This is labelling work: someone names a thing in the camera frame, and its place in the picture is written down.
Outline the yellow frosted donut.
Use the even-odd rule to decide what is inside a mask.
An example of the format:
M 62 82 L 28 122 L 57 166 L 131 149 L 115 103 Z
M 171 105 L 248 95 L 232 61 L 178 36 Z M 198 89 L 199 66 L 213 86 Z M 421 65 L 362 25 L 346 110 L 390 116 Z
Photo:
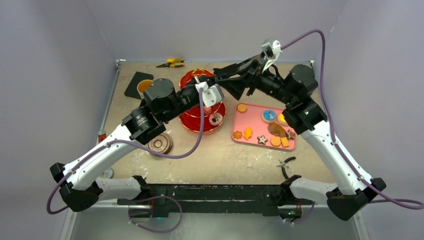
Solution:
M 278 120 L 278 122 L 279 122 L 282 126 L 288 126 L 288 123 L 286 122 L 286 119 L 285 119 L 285 117 L 284 117 L 284 115 L 283 115 L 282 113 L 280 113 L 280 114 L 278 115 L 277 120 Z

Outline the pink cake slice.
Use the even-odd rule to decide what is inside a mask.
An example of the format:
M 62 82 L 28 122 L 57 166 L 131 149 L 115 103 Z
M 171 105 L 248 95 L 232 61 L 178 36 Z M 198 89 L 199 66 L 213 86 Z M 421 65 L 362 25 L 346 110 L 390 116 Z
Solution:
M 211 107 L 204 106 L 203 109 L 204 109 L 205 115 L 209 115 L 209 114 L 212 113 L 212 108 Z

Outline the metal tongs black tips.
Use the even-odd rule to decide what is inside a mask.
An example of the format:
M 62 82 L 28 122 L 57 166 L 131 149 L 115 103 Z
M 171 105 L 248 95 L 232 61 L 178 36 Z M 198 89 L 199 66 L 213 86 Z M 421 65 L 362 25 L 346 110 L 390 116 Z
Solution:
M 206 83 L 208 85 L 214 85 L 217 80 L 215 76 L 206 76 L 206 75 L 195 75 L 193 79 L 196 84 Z

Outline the blue frosted donut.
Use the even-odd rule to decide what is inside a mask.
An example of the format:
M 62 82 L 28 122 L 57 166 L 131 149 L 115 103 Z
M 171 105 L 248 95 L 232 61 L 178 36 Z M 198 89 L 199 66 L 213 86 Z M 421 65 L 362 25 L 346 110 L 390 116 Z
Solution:
M 274 123 L 276 121 L 277 114 L 272 109 L 266 109 L 262 112 L 261 117 L 262 117 L 262 120 L 264 122 L 270 124 L 270 123 Z

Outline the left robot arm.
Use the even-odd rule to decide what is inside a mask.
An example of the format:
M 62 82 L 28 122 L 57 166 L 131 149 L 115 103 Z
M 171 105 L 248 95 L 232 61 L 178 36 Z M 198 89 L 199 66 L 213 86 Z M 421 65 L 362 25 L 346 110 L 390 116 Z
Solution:
M 165 131 L 169 121 L 194 107 L 212 107 L 222 99 L 220 86 L 210 77 L 194 76 L 178 91 L 169 79 L 154 80 L 144 91 L 140 106 L 109 136 L 78 159 L 50 167 L 57 183 L 53 192 L 59 193 L 66 208 L 74 212 L 84 211 L 104 200 L 146 203 L 149 191 L 143 177 L 106 179 L 101 174 L 132 151 L 147 151 L 148 143 Z

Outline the pink serving tray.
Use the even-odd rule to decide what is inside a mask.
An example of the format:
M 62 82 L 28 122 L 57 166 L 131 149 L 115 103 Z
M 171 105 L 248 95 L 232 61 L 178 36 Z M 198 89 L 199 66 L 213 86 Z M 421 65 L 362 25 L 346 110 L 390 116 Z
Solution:
M 253 145 L 256 147 L 264 146 L 264 147 L 270 147 L 270 148 L 284 150 L 284 151 L 293 151 L 297 147 L 298 135 L 296 134 L 294 129 L 289 126 L 281 125 L 278 122 L 279 114 L 283 113 L 282 108 L 269 107 L 269 106 L 257 105 L 252 103 L 241 103 L 241 104 L 245 104 L 247 106 L 247 111 L 244 113 L 240 113 L 237 111 L 237 107 L 236 107 L 234 118 L 233 118 L 232 130 L 231 130 L 231 138 L 234 141 L 238 143 Z M 285 131 L 290 129 L 296 134 L 295 139 L 289 139 L 289 143 L 290 143 L 289 147 L 284 148 L 282 147 L 282 145 L 278 147 L 271 145 L 270 139 L 275 136 L 269 133 L 268 131 L 269 123 L 264 122 L 262 119 L 263 111 L 268 109 L 274 110 L 276 112 L 277 117 L 274 123 L 281 125 L 285 129 Z M 252 129 L 252 137 L 249 140 L 245 140 L 244 137 L 242 137 L 241 139 L 233 138 L 233 132 L 240 131 L 244 135 L 244 131 L 248 127 Z M 257 137 L 260 137 L 262 135 L 264 135 L 268 139 L 266 145 L 258 144 Z

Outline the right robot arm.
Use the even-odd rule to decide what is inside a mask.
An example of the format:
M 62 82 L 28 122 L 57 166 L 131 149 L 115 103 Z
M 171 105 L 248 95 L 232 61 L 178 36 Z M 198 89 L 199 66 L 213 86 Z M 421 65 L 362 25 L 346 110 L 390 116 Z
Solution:
M 353 159 L 332 132 L 330 116 L 312 98 L 318 87 L 313 69 L 295 65 L 287 74 L 271 72 L 258 56 L 223 68 L 214 68 L 214 82 L 227 90 L 236 100 L 255 90 L 283 103 L 283 116 L 288 125 L 318 154 L 336 183 L 327 187 L 295 175 L 285 180 L 280 196 L 288 204 L 298 199 L 325 204 L 340 220 L 347 221 L 370 204 L 386 188 L 381 178 L 368 174 Z

